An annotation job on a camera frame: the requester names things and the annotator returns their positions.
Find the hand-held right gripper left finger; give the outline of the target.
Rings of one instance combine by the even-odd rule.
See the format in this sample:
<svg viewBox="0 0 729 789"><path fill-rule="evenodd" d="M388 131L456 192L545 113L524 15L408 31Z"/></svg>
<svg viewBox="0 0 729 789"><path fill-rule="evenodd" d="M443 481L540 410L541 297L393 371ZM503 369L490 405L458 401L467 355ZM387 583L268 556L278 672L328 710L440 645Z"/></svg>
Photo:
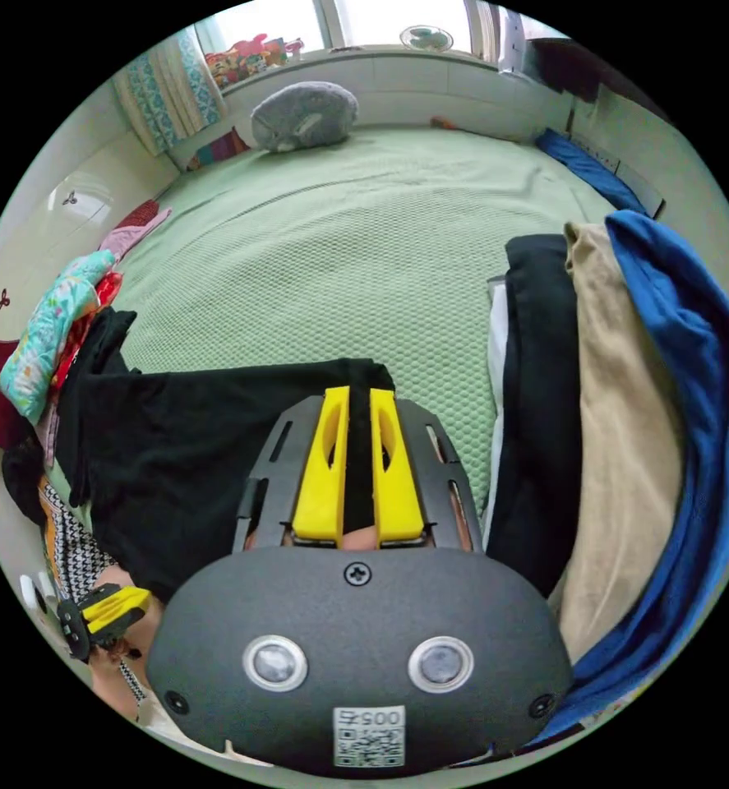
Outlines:
<svg viewBox="0 0 729 789"><path fill-rule="evenodd" d="M350 388L325 391L293 515L297 543L340 547L344 532Z"/></svg>

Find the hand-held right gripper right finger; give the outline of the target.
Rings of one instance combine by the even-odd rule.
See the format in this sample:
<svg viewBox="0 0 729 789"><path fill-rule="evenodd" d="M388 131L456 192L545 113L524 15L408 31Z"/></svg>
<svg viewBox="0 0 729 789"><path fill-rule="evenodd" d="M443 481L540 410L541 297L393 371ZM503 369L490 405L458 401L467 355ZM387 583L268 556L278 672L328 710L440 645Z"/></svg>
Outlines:
<svg viewBox="0 0 729 789"><path fill-rule="evenodd" d="M427 526L394 392L370 390L369 409L376 546L379 549L425 547Z"/></svg>

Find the person's left hand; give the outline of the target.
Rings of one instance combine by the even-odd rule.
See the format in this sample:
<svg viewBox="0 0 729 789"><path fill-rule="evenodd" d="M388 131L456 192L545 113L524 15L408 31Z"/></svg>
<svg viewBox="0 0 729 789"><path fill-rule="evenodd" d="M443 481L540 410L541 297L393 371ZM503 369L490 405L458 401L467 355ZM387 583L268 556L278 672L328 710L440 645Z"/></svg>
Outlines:
<svg viewBox="0 0 729 789"><path fill-rule="evenodd" d="M91 688L111 709L137 722L150 684L145 675L147 648L121 642L115 649L94 648L88 659Z"/></svg>

